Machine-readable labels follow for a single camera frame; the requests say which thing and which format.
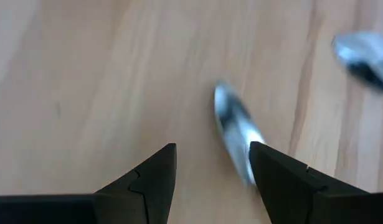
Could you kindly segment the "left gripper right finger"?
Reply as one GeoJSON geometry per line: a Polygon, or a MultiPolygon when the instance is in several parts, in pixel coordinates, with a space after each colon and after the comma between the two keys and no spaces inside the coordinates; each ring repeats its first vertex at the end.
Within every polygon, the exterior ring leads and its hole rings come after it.
{"type": "Polygon", "coordinates": [[[272,223],[336,223],[344,212],[330,206],[332,196],[367,194],[264,143],[250,144],[249,159],[272,223]]]}

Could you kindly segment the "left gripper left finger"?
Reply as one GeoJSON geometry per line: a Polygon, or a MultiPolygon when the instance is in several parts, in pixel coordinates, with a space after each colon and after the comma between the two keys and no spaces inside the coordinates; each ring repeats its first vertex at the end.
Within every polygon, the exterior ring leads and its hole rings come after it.
{"type": "Polygon", "coordinates": [[[176,184],[176,168],[176,144],[169,143],[98,190],[98,223],[167,223],[176,184]]]}

